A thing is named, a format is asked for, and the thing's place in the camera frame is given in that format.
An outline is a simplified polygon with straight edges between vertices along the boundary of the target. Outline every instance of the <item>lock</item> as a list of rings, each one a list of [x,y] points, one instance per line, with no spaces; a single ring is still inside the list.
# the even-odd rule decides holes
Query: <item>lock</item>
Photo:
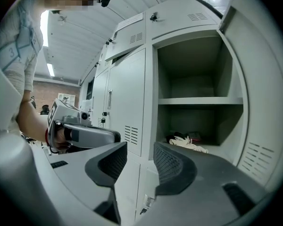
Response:
[[[152,22],[156,22],[156,20],[157,20],[157,12],[153,13],[153,15],[151,16],[150,20]]]

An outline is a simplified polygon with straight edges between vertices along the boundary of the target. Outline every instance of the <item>locker handle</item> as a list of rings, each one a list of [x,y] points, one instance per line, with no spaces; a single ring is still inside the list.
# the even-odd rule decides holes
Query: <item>locker handle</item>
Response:
[[[110,89],[109,91],[108,91],[108,107],[107,107],[107,109],[111,109],[111,97],[112,97],[112,90]]]

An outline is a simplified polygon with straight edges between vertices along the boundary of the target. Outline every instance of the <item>locker door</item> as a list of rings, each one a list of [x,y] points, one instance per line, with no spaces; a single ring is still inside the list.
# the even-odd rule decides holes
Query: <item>locker door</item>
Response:
[[[112,43],[108,45],[105,60],[117,58],[129,53],[146,42],[145,13],[143,19],[114,33]]]
[[[147,33],[153,40],[180,29],[216,24],[203,8],[195,0],[168,0],[160,3],[146,11]],[[154,13],[158,18],[156,22],[150,20]]]
[[[249,124],[238,168],[274,189],[283,175],[283,37],[260,0],[233,0],[221,25],[247,88]]]
[[[108,73],[109,71],[106,71],[94,80],[92,92],[92,125],[96,127],[103,127],[101,119],[103,118],[102,113],[104,112]]]
[[[145,49],[119,60],[110,70],[108,84],[108,128],[121,134],[128,150],[138,156],[142,148],[145,84]]]
[[[105,44],[100,54],[99,64],[96,68],[95,77],[98,77],[103,71],[105,71],[109,67],[110,61],[105,61],[107,49],[108,45]]]

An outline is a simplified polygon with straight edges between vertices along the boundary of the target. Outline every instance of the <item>person in background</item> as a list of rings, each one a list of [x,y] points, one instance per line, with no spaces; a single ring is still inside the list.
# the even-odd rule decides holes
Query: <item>person in background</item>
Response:
[[[32,103],[33,107],[36,109],[36,102],[34,101],[34,96],[30,97],[30,103]]]
[[[80,9],[93,0],[20,0],[0,23],[0,68],[22,96],[11,118],[9,133],[46,142],[47,123],[30,102],[37,56],[42,49],[41,14],[46,10]],[[66,142],[64,129],[57,132],[56,146]]]
[[[67,100],[68,100],[68,97],[64,97],[62,101],[67,103]]]
[[[40,115],[48,115],[49,114],[49,106],[48,105],[43,105],[42,110],[40,112]]]

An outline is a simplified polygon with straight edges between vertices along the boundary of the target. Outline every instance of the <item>ceiling light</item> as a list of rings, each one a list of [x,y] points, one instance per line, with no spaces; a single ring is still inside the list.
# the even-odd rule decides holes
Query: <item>ceiling light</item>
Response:
[[[55,76],[55,74],[53,72],[52,64],[47,64],[47,68],[48,68],[50,76]]]
[[[43,46],[48,47],[47,25],[48,25],[48,11],[41,14],[40,29],[43,34]]]

